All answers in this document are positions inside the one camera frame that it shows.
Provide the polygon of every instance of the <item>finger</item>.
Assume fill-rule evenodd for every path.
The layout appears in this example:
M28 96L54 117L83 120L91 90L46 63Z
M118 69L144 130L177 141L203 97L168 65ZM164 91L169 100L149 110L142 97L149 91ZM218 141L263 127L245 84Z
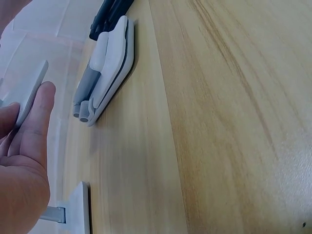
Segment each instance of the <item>finger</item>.
M39 87L31 111L11 143L9 156L27 156L46 168L46 141L55 91L51 82Z
M11 145L15 135L17 134L17 132L18 132L18 129L14 128L9 133L9 135L7 135L3 139L1 139L2 142L1 142L1 145L0 145L0 158L3 157L3 156L8 156L10 145Z
M19 115L20 105L15 102L9 106L0 108L0 139L12 131Z

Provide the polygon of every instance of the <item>light wood surface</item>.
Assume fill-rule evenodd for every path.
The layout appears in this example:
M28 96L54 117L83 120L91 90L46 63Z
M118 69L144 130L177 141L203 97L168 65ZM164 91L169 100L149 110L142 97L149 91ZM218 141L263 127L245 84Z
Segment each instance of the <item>light wood surface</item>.
M135 0L129 16L134 71L96 127L69 121L64 197L90 182L93 233L311 232L310 1Z

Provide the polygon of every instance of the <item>white plastic piece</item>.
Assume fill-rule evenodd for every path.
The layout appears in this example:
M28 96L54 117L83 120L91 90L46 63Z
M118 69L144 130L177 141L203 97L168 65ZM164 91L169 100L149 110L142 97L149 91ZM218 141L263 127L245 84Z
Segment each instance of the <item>white plastic piece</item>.
M103 32L99 35L97 39L97 45L89 62L90 68L94 71L101 72L104 67L107 53L108 37L109 33Z
M48 62L46 60L43 61L39 64L34 73L23 78L23 80L8 93L4 100L0 102L0 107L8 106L13 102L18 102L20 104L16 127L20 127L28 116L35 100L37 90L43 81L48 67Z
M103 101L101 102L100 106L96 109L94 116L92 116L92 119L88 122L88 126L92 126L95 124L99 116L102 114L104 109L107 107L108 103L116 93L119 86L122 84L123 80L126 78L128 73L130 72L133 62L134 62L134 23L129 20L128 22L128 34L127 34L127 51L126 51L126 58L123 64L123 67L119 74L117 75L116 79L111 82L109 85L106 86L104 92L106 93Z
M100 34L75 93L74 117L95 124L132 68L134 43L134 23L126 16L112 32Z
M59 207L65 208L65 223L59 223L60 229L70 231L71 234L90 234L89 193L88 185L80 182L69 200L59 202Z
M127 23L127 17L122 16L115 29L109 33L105 64L101 71L102 76L99 78L97 85L91 94L91 98L94 99L94 108L99 107L110 84L121 69L126 53L125 34Z

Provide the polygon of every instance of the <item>white tiled floor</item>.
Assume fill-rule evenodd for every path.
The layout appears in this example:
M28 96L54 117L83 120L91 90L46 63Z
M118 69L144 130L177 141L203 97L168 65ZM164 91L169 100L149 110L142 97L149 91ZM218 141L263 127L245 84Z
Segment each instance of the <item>white tiled floor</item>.
M48 176L51 206L62 197L62 161L68 116L83 42L103 0L33 0L8 25L0 48L0 98L3 98L38 62L46 59L45 80L56 88L48 134ZM40 220L32 234L55 234L56 224Z

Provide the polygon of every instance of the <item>hand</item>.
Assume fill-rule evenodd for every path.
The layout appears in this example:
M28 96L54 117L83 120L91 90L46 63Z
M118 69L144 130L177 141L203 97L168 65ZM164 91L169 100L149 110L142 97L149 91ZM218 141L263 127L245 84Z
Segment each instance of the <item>hand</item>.
M13 130L19 104L0 109L0 230L28 233L50 199L47 133L55 86L43 83L25 122Z
M6 26L32 0L0 0L0 36Z

